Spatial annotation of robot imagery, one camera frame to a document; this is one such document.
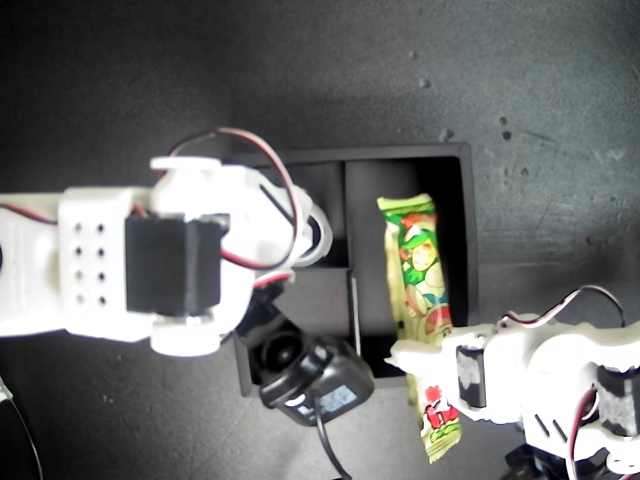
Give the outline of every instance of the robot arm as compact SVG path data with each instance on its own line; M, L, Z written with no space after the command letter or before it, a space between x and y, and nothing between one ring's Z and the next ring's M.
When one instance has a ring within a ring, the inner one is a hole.
M439 385L472 420L521 423L527 444L570 468L605 448L611 471L640 472L640 323L534 317L454 328L440 347L400 340L388 361Z
M151 167L166 172L152 189L0 195L0 336L66 329L212 353L269 265L289 274L329 250L326 217L292 184L288 195L257 170L202 157Z

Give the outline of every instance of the green snack wrapper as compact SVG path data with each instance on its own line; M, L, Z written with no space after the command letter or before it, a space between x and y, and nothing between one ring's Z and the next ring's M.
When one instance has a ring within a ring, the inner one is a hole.
M387 284L398 338L439 344L451 330L449 302L436 238L436 209L431 197L378 199L386 220ZM407 375L409 399L416 408L421 437L433 463L462 433L458 411L437 385Z

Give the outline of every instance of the cartoon character print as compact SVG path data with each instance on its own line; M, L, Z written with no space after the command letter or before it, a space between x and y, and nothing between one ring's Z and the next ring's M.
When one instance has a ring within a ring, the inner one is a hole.
M425 396L427 406L424 410L424 418L434 430L458 419L458 411L442 396L440 387L427 388Z
M425 216L414 216L413 220L422 217ZM424 302L417 299L418 294L424 297L427 309L447 303L447 295L438 257L435 226L425 229L421 226L424 222L411 224L411 218L409 216L402 222L403 226L408 228L404 235L400 236L400 259L409 314L422 317L426 314L426 309L422 305Z
M417 339L421 342L440 345L442 339L451 332L451 311L449 305L438 305L418 321Z

